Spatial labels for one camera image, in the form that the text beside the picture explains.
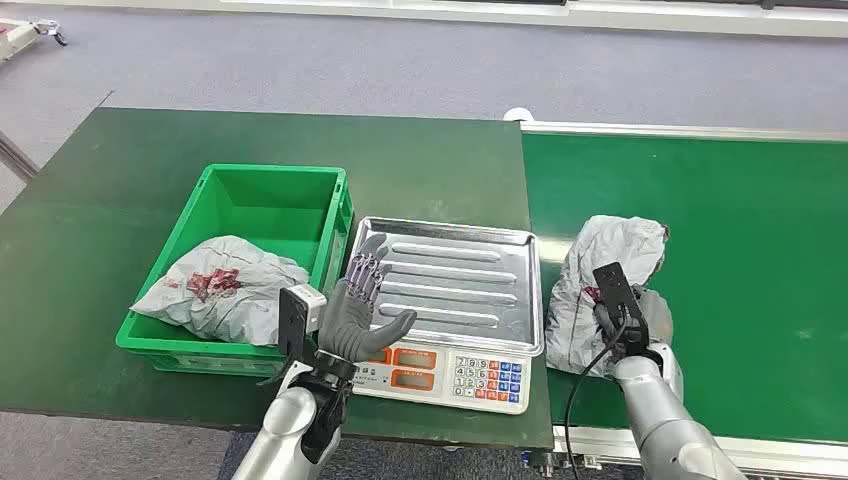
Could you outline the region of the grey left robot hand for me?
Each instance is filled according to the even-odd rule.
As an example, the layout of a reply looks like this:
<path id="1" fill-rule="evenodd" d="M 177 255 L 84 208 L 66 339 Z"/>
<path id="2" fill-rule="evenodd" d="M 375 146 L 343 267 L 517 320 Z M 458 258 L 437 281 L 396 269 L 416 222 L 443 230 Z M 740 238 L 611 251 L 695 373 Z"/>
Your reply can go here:
<path id="1" fill-rule="evenodd" d="M 388 252 L 385 241 L 385 234 L 374 234 L 356 249 L 334 287 L 319 329 L 318 347 L 351 363 L 367 361 L 391 346 L 417 320 L 416 311 L 405 309 L 390 323 L 371 328 L 376 297 L 387 272 L 381 266 Z"/>

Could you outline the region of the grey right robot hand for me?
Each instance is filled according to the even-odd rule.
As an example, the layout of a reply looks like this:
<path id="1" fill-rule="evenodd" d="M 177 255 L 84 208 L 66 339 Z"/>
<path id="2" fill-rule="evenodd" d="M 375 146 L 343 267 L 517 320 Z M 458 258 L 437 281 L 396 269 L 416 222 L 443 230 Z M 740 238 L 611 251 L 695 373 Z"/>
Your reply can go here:
<path id="1" fill-rule="evenodd" d="M 658 292 L 642 285 L 634 284 L 632 291 L 646 321 L 649 342 L 671 344 L 673 321 L 666 300 Z M 599 330 L 602 331 L 605 345 L 611 345 L 618 328 L 610 318 L 607 307 L 603 303 L 597 303 L 593 308 L 593 315 L 599 325 Z"/>

